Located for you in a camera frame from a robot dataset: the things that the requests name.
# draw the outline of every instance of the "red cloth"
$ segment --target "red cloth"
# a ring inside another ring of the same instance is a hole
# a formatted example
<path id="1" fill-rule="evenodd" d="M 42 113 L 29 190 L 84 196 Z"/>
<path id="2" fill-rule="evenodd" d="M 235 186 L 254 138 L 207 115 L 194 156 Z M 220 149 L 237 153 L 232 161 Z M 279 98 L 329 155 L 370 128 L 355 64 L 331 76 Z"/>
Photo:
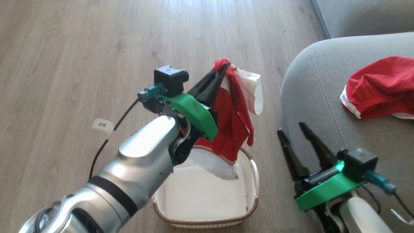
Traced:
<path id="1" fill-rule="evenodd" d="M 231 65 L 226 59 L 220 59 L 215 61 L 214 69 L 218 71 L 225 62 L 229 66 Z M 209 147 L 214 154 L 222 157 L 226 162 L 234 164 L 237 160 L 237 153 L 247 137 L 247 144 L 253 145 L 254 128 L 250 121 L 243 92 L 234 72 L 227 69 L 226 76 L 229 80 L 230 94 L 226 89 L 220 88 L 213 104 L 213 108 L 218 111 L 219 132 L 213 141 L 200 138 L 196 145 Z"/>
<path id="2" fill-rule="evenodd" d="M 361 119 L 400 112 L 414 115 L 414 59 L 393 56 L 376 61 L 349 78 L 346 92 Z"/>

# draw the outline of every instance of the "stitching seam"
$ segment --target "stitching seam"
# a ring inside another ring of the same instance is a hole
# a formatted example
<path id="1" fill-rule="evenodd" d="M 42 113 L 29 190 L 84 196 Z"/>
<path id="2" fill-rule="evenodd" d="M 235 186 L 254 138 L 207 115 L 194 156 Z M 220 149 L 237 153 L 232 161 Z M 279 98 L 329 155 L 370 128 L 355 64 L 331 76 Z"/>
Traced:
<path id="1" fill-rule="evenodd" d="M 318 83 L 318 87 L 319 87 L 320 93 L 322 95 L 323 101 L 325 102 L 326 109 L 328 110 L 329 116 L 330 116 L 330 118 L 332 120 L 332 123 L 334 125 L 335 132 L 338 135 L 339 142 L 341 143 L 342 146 L 348 147 L 347 142 L 345 141 L 345 138 L 342 134 L 341 128 L 340 128 L 340 126 L 338 124 L 338 121 L 336 119 L 336 116 L 335 116 L 335 114 L 333 112 L 333 109 L 331 107 L 331 104 L 328 100 L 328 97 L 327 97 L 327 94 L 326 94 L 326 91 L 325 91 L 325 87 L 323 86 L 322 79 L 320 78 L 320 75 L 319 75 L 319 72 L 318 72 L 318 68 L 316 67 L 315 60 L 313 59 L 313 47 L 314 46 L 312 46 L 309 49 L 309 52 L 308 52 L 309 63 L 311 65 L 311 68 L 312 68 L 313 74 L 315 76 L 316 82 Z"/>

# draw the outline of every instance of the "basket rim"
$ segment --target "basket rim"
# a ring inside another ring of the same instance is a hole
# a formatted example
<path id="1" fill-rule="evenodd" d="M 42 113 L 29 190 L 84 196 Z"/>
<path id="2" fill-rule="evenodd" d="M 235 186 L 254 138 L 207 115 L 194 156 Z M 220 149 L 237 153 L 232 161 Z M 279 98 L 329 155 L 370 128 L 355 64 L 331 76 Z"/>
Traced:
<path id="1" fill-rule="evenodd" d="M 252 156 L 250 155 L 250 153 L 246 149 L 240 148 L 240 150 L 247 156 L 249 161 L 254 163 Z M 171 219 L 171 218 L 167 218 L 159 210 L 158 204 L 156 203 L 155 198 L 154 197 L 152 198 L 152 206 L 155 210 L 155 213 L 158 215 L 158 217 L 160 217 L 162 220 L 166 221 L 167 223 L 179 224 L 179 225 L 214 225 L 214 224 L 224 224 L 224 223 L 232 223 L 232 222 L 243 221 L 243 220 L 245 220 L 246 218 L 250 217 L 253 214 L 253 212 L 256 210 L 258 204 L 259 204 L 259 196 L 258 196 L 258 190 L 256 190 L 256 197 L 255 197 L 253 206 L 250 209 L 250 211 L 247 212 L 243 216 L 236 217 L 236 218 L 221 219 L 221 220 L 212 220 L 212 221 L 183 221 L 183 220 L 174 220 L 174 219 Z"/>

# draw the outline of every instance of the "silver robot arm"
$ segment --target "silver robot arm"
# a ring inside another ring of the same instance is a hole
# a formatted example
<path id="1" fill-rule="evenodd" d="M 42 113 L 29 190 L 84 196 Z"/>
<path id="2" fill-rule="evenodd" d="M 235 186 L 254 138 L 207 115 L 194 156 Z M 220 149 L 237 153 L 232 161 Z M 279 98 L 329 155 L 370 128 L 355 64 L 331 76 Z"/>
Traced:
<path id="1" fill-rule="evenodd" d="M 36 213 L 20 232 L 118 232 L 171 174 L 169 148 L 178 135 L 174 118 L 156 118 L 125 140 L 98 175 Z"/>

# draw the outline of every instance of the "green led light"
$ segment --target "green led light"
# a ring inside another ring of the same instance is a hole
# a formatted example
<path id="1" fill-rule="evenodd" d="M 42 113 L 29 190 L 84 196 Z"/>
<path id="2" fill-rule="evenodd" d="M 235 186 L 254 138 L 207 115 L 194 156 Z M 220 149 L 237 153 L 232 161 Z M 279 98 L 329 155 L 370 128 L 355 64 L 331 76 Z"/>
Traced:
<path id="1" fill-rule="evenodd" d="M 336 164 L 335 167 L 338 169 L 339 172 L 341 172 L 345 167 L 345 162 L 342 161 L 342 162 Z"/>

